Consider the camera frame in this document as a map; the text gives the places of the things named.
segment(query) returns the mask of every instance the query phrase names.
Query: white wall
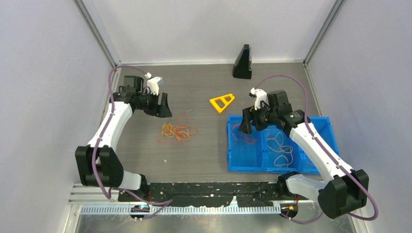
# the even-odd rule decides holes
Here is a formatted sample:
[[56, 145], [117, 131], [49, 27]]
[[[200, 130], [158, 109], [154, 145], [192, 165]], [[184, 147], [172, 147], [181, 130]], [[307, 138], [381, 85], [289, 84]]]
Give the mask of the white wall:
[[335, 0], [84, 0], [122, 63], [303, 61]]
[[411, 64], [404, 0], [346, 1], [309, 64], [342, 157], [370, 177], [380, 209], [371, 232], [412, 229]]
[[0, 0], [0, 232], [59, 231], [109, 64], [71, 0]]

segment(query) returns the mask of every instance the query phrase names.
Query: gray wood grain tabletop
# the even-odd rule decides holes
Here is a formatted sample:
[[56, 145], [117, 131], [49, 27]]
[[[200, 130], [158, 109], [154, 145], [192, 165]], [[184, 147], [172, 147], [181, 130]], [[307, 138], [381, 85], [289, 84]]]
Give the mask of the gray wood grain tabletop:
[[[309, 91], [309, 116], [318, 116], [309, 82], [301, 63], [253, 64], [251, 80], [235, 79], [232, 66], [185, 65], [140, 67], [152, 75], [161, 76], [164, 84], [160, 91], [168, 93], [172, 118], [156, 118], [136, 111], [124, 127], [117, 145], [117, 155], [124, 169], [144, 174], [148, 182], [238, 182], [276, 181], [276, 174], [237, 173], [227, 171], [228, 115], [241, 115], [242, 109], [254, 104], [248, 96], [250, 89], [265, 77], [287, 74], [300, 80]], [[125, 75], [143, 76], [136, 70], [123, 68], [119, 84]], [[304, 109], [301, 88], [287, 78], [268, 80], [261, 87], [267, 92], [285, 90], [293, 109]], [[221, 114], [209, 99], [232, 93], [235, 100]], [[159, 144], [164, 123], [173, 121], [182, 112], [189, 112], [187, 126], [196, 127], [198, 133], [186, 143], [172, 144], [167, 140]]]

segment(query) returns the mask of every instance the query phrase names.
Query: black stand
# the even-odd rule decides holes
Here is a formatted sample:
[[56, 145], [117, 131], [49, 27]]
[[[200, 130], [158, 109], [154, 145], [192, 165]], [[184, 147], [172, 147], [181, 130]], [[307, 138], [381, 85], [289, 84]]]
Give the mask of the black stand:
[[251, 79], [252, 78], [252, 58], [250, 56], [250, 45], [244, 45], [242, 51], [233, 65], [233, 78]]

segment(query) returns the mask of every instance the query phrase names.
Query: yellow triangle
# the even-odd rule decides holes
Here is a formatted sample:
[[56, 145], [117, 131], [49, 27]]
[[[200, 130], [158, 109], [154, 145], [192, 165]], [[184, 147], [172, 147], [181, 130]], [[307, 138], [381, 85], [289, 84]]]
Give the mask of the yellow triangle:
[[[212, 104], [212, 106], [216, 109], [216, 111], [220, 114], [222, 113], [225, 108], [227, 106], [229, 106], [229, 104], [235, 99], [235, 96], [233, 94], [227, 94], [227, 95], [223, 95], [223, 96], [219, 96], [213, 99], [210, 99], [209, 102], [210, 104]], [[217, 100], [220, 100], [224, 106], [223, 108], [221, 108], [218, 104], [217, 104]]]

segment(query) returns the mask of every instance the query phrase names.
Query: blue bin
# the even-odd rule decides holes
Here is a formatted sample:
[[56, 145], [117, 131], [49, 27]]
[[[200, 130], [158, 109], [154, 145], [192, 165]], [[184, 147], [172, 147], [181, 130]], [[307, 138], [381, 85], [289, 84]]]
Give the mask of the blue bin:
[[[319, 174], [319, 171], [303, 150], [290, 138], [286, 137], [282, 131], [276, 128], [276, 126], [269, 126], [261, 132], [257, 132], [253, 129], [252, 134], [247, 135], [248, 138], [246, 140], [245, 134], [238, 131], [238, 125], [240, 124], [241, 119], [242, 116], [229, 116], [227, 121], [227, 160], [229, 171], [271, 172], [282, 174], [290, 171], [299, 171], [306, 174]], [[324, 116], [311, 116], [310, 119], [319, 135], [336, 152], [336, 154], [339, 155], [329, 118]], [[268, 140], [277, 136], [279, 143], [281, 143], [282, 137], [280, 134], [283, 135], [283, 145], [291, 146], [293, 148], [293, 161], [289, 153], [280, 152], [280, 148], [274, 140]], [[282, 155], [288, 158], [290, 165], [285, 165], [287, 160]]]

